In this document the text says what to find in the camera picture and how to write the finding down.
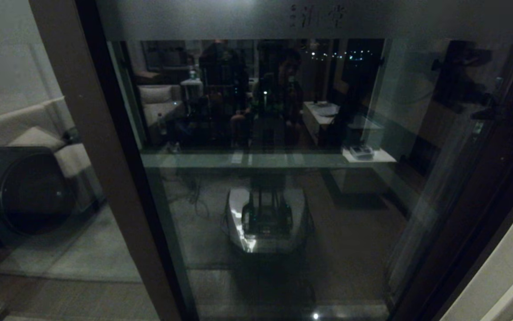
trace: bottle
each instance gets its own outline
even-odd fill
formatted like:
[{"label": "bottle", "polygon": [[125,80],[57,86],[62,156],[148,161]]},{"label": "bottle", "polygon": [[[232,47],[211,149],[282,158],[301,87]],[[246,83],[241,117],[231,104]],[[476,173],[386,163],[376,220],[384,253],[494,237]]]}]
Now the bottle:
[{"label": "bottle", "polygon": [[157,114],[157,128],[161,136],[167,135],[167,126],[165,125],[165,119],[163,118],[161,112]]}]

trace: small device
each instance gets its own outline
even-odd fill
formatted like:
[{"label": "small device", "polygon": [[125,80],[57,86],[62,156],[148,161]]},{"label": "small device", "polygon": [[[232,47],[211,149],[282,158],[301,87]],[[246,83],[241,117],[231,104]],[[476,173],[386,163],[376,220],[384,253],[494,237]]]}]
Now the small device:
[{"label": "small device", "polygon": [[359,161],[371,161],[373,159],[373,149],[369,146],[350,146],[350,153]]}]

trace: speaker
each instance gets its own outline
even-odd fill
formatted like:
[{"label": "speaker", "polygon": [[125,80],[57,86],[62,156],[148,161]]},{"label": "speaker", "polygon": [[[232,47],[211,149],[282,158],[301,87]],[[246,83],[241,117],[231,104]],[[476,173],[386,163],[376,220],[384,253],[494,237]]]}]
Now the speaker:
[{"label": "speaker", "polygon": [[0,241],[46,234],[73,214],[75,198],[48,148],[0,148]]}]

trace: white wall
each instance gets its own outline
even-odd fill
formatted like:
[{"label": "white wall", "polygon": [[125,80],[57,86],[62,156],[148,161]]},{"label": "white wall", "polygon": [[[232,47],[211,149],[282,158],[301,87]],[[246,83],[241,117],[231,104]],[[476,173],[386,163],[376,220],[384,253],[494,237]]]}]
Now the white wall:
[{"label": "white wall", "polygon": [[513,224],[441,321],[493,320],[505,295],[513,296]]},{"label": "white wall", "polygon": [[0,114],[61,96],[28,0],[0,0]]}]

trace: white sofa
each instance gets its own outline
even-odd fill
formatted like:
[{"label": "white sofa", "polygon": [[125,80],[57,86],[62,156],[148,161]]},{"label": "white sofa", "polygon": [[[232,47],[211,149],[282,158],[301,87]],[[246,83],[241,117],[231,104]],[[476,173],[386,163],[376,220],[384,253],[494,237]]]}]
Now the white sofa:
[{"label": "white sofa", "polygon": [[74,127],[63,97],[0,115],[0,147],[44,146],[54,152],[77,199],[79,211],[103,199],[90,159],[82,144],[62,139]]},{"label": "white sofa", "polygon": [[138,86],[138,90],[151,143],[159,144],[162,137],[158,126],[158,114],[161,114],[162,120],[166,122],[187,114],[181,98],[181,86],[142,85]]}]

